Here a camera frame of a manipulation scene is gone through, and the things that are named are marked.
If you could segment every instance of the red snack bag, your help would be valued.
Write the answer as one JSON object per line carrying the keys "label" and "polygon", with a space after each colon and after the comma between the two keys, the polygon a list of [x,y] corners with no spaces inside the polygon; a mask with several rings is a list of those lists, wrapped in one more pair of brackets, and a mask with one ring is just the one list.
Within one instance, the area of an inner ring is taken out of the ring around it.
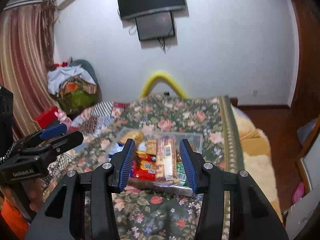
{"label": "red snack bag", "polygon": [[139,151],[136,153],[131,177],[135,179],[155,181],[156,157]]}

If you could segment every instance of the blanket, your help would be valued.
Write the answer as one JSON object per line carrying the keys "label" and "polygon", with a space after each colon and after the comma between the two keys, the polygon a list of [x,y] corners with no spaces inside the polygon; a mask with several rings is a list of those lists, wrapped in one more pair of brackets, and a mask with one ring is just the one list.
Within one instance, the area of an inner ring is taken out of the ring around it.
{"label": "blanket", "polygon": [[261,188],[282,221],[268,138],[262,130],[255,129],[241,137],[240,143],[244,154],[245,170]]}
{"label": "blanket", "polygon": [[80,153],[89,145],[89,142],[97,138],[115,118],[118,118],[124,111],[125,104],[117,102],[100,102],[85,109],[77,116],[69,128],[69,131],[80,131],[83,134],[81,145],[57,156],[57,160],[48,166],[49,175],[42,178],[44,199],[52,191],[55,179]]}
{"label": "blanket", "polygon": [[[243,155],[228,96],[211,99],[180,99],[152,95],[125,109],[121,117],[91,141],[50,190],[71,169],[91,171],[107,160],[113,140],[122,127],[144,131],[197,132],[203,134],[202,155],[222,170],[237,173],[244,168]],[[193,239],[202,204],[202,195],[185,197],[127,187],[113,194],[114,210],[121,239]],[[86,223],[90,224],[88,211]],[[223,239],[228,239],[230,202],[225,194]]]}

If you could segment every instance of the barcode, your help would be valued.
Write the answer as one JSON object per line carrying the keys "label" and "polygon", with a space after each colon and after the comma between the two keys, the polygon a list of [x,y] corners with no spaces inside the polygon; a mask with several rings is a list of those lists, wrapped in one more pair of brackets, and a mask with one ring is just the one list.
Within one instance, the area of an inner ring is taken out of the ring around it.
{"label": "barcode", "polygon": [[178,172],[178,179],[186,181],[186,178],[187,178],[187,176],[185,174]]}
{"label": "barcode", "polygon": [[164,156],[165,157],[171,156],[171,145],[166,145],[164,147]]}

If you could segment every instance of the pink object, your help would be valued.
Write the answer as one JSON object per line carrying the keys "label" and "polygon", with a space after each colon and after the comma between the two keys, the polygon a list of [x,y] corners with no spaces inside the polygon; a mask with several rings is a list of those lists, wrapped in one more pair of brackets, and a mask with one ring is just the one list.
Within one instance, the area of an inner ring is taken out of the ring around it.
{"label": "pink object", "polygon": [[304,195],[304,184],[303,182],[300,182],[296,191],[292,196],[292,203],[293,204],[297,203],[300,199],[302,199],[303,195]]}
{"label": "pink object", "polygon": [[67,117],[67,114],[60,109],[58,109],[58,112],[54,112],[54,114],[56,115],[60,123],[64,123],[69,130],[69,127],[71,126],[72,121],[69,117]]}

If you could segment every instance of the red box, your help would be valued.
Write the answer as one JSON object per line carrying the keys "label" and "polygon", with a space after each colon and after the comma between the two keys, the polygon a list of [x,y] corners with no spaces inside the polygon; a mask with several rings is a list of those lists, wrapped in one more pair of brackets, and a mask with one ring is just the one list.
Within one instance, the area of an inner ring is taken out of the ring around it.
{"label": "red box", "polygon": [[54,112],[58,111],[57,106],[51,106],[49,109],[45,110],[41,115],[35,118],[35,121],[39,124],[41,129],[44,129],[48,124],[50,124],[57,117]]}

